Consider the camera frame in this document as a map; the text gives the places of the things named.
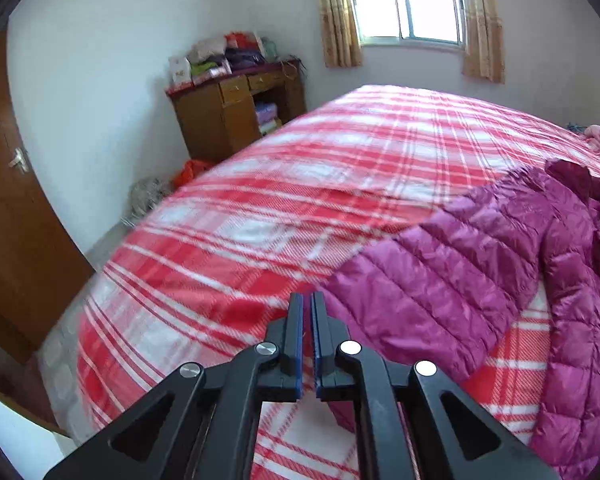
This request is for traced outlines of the magenta puffer down jacket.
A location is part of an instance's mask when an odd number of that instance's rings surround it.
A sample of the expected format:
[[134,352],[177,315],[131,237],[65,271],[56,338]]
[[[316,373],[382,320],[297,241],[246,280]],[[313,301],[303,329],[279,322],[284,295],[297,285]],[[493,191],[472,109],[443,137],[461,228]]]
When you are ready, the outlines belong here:
[[466,382],[537,292],[550,343],[532,450],[565,479],[600,461],[600,178],[550,160],[366,247],[323,284],[351,336]]

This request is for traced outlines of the red white plaid bed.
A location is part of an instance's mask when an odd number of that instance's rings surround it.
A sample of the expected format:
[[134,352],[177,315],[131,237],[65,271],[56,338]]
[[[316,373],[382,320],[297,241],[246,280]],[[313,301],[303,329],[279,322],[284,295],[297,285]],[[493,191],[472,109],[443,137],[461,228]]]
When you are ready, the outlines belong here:
[[38,355],[83,443],[187,361],[261,341],[293,292],[507,170],[600,154],[551,122],[466,96],[364,86],[269,134],[123,235]]

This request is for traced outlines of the brown wooden door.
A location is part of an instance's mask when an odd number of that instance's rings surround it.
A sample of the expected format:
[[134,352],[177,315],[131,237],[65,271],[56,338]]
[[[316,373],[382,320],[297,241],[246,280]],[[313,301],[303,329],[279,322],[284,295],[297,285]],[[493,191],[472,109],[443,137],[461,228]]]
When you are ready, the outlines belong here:
[[35,353],[94,270],[54,213],[26,155],[7,75],[7,35],[0,33],[0,393],[40,422],[55,425]]

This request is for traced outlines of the grey bundle on floor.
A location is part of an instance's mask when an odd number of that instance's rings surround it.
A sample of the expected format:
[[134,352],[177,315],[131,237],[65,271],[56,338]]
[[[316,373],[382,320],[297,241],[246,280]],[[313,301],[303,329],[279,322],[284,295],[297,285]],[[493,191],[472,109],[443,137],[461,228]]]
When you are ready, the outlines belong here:
[[173,193],[169,180],[148,177],[137,181],[129,192],[128,204],[121,222],[128,228],[135,228],[165,198]]

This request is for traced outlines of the orange bag on floor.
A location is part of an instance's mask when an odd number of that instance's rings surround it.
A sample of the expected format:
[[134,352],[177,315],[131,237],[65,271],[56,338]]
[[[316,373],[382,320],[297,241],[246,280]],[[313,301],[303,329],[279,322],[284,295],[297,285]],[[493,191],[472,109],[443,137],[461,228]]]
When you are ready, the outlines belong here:
[[181,186],[192,182],[213,167],[213,162],[207,162],[206,160],[201,159],[189,159],[184,164],[183,168],[171,179],[171,186],[174,190],[177,190]]

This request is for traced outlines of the brown wooden desk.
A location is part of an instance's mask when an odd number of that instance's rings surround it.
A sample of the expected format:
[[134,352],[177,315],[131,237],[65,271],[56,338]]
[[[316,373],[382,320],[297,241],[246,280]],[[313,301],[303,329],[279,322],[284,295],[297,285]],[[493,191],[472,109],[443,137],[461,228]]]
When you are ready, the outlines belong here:
[[275,105],[283,125],[306,114],[302,68],[300,58],[286,58],[169,89],[189,157],[222,162],[260,140],[259,104]]

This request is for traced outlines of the folded items in desk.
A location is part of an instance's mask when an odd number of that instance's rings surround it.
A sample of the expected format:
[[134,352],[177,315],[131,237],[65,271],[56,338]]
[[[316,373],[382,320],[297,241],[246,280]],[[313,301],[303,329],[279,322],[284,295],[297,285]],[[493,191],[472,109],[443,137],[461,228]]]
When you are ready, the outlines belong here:
[[275,103],[257,103],[254,109],[261,136],[266,136],[282,125]]

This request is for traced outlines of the pile of clutter on desk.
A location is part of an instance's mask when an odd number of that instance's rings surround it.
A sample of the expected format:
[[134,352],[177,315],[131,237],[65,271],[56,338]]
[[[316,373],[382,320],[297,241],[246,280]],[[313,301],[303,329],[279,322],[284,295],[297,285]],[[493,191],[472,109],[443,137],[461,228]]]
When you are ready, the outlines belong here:
[[170,90],[181,90],[277,62],[277,47],[253,30],[238,30],[200,40],[188,52],[169,58]]

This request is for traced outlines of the right beige curtain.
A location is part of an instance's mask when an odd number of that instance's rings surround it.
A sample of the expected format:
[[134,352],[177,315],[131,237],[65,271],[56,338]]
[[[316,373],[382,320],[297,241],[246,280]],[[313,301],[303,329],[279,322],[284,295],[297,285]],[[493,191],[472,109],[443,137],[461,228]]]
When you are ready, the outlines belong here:
[[463,74],[504,84],[503,25],[495,0],[464,0],[464,17]]

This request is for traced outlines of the beige curtain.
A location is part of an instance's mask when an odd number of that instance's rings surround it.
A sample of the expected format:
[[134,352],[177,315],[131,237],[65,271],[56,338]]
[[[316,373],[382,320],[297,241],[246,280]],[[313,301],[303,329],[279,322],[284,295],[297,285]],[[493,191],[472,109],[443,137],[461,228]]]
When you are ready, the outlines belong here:
[[325,66],[355,68],[363,64],[353,0],[318,0]]
[[503,25],[495,0],[464,0],[464,17],[463,74],[504,84]]

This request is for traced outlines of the left beige curtain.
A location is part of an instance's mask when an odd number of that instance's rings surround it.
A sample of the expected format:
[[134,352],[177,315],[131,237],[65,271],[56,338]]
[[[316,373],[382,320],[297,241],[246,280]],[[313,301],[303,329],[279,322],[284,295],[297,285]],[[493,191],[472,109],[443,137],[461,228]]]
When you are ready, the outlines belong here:
[[318,0],[325,66],[355,68],[363,64],[353,0]]

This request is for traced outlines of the window with white frame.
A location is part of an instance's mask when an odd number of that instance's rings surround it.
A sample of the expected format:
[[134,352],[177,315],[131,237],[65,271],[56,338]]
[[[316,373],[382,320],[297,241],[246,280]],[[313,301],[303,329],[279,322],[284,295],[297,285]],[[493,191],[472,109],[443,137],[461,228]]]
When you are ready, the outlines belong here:
[[353,0],[366,46],[464,46],[464,0]]

